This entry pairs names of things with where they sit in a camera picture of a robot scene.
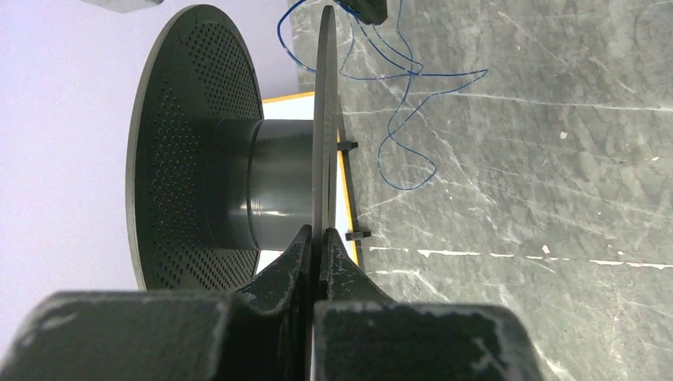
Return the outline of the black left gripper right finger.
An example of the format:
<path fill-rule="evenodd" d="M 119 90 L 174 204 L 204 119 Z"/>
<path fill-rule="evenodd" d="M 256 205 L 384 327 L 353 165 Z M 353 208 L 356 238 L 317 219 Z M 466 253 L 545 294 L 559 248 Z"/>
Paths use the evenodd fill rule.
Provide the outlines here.
<path fill-rule="evenodd" d="M 397 302 L 323 236 L 313 311 L 316 380 L 540 380 L 532 341 L 508 309 Z"/>

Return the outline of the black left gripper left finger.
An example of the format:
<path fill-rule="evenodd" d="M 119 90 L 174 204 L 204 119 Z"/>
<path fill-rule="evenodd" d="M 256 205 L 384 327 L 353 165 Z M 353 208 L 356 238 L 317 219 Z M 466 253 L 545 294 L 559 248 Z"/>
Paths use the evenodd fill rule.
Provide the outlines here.
<path fill-rule="evenodd" d="M 58 292 L 22 323 L 4 380 L 306 380 L 311 229 L 234 291 Z"/>

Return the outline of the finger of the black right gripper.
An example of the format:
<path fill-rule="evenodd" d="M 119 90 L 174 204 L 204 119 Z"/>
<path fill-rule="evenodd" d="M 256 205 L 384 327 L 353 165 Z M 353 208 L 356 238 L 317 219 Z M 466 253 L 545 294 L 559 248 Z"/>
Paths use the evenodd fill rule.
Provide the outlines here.
<path fill-rule="evenodd" d="M 381 25 L 388 18 L 387 0 L 347 0 L 347 9 L 365 25 Z"/>

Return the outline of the black cable spool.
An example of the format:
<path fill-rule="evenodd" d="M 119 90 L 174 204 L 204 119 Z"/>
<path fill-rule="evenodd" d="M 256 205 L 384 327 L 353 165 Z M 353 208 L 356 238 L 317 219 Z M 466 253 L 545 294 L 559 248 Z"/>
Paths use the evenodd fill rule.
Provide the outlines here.
<path fill-rule="evenodd" d="M 129 128 L 125 210 L 138 287 L 225 290 L 263 250 L 303 226 L 320 244 L 335 225 L 336 18 L 322 10 L 313 116 L 272 119 L 248 48 L 211 5 L 180 10 L 140 77 Z"/>

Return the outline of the whiteboard with red writing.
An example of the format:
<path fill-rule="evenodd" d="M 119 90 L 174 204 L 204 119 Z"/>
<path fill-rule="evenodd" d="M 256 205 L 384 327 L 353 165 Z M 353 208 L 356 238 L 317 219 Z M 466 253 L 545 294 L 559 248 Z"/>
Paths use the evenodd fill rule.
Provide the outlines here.
<path fill-rule="evenodd" d="M 314 92 L 264 99 L 264 116 L 268 119 L 309 120 L 313 118 L 313 100 Z M 356 233 L 363 232 L 356 221 L 352 171 L 347 151 L 339 151 L 337 154 L 336 182 L 336 229 L 344 242 L 348 257 L 363 270 L 361 240 L 347 239 L 347 236 L 353 237 Z"/>

